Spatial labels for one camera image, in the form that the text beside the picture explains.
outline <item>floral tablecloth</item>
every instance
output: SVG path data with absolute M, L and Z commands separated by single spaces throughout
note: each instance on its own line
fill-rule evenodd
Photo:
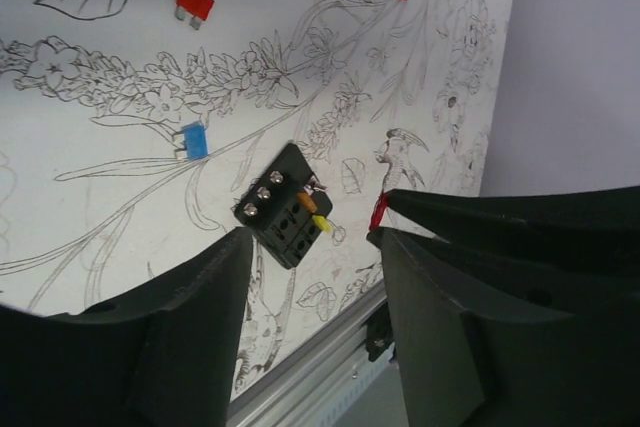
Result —
M 0 6 L 1 302 L 80 312 L 192 257 L 291 139 L 329 186 L 298 269 L 256 245 L 234 397 L 380 281 L 381 190 L 478 193 L 511 0 Z M 210 154 L 177 160 L 194 121 Z

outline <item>gray wall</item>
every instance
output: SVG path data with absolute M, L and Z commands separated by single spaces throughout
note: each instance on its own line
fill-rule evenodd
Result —
M 640 0 L 514 0 L 482 195 L 640 184 Z

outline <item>gray floor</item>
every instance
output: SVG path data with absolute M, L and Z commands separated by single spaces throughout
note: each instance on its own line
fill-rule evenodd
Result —
M 345 412 L 336 427 L 409 427 L 400 372 L 390 365 Z

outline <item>blue fuse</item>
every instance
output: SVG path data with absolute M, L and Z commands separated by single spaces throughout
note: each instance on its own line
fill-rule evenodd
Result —
M 174 137 L 174 141 L 184 144 L 184 150 L 177 150 L 176 157 L 189 160 L 202 159 L 209 154 L 207 149 L 207 134 L 200 122 L 187 125 L 182 132 Z

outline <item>black object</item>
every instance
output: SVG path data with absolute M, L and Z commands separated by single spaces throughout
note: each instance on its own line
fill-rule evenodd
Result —
M 248 229 L 80 315 L 0 308 L 0 424 L 226 424 L 251 273 Z
M 298 146 L 288 143 L 234 207 L 236 219 L 287 269 L 300 263 L 322 232 L 297 197 L 314 178 Z M 261 192 L 268 192 L 268 198 Z M 313 191 L 310 196 L 316 214 L 327 217 L 333 209 L 327 194 Z
M 369 362 L 375 362 L 393 343 L 393 328 L 389 304 L 386 302 L 367 319 L 367 337 L 364 342 Z
M 388 202 L 439 236 L 369 236 L 412 426 L 640 425 L 640 188 Z

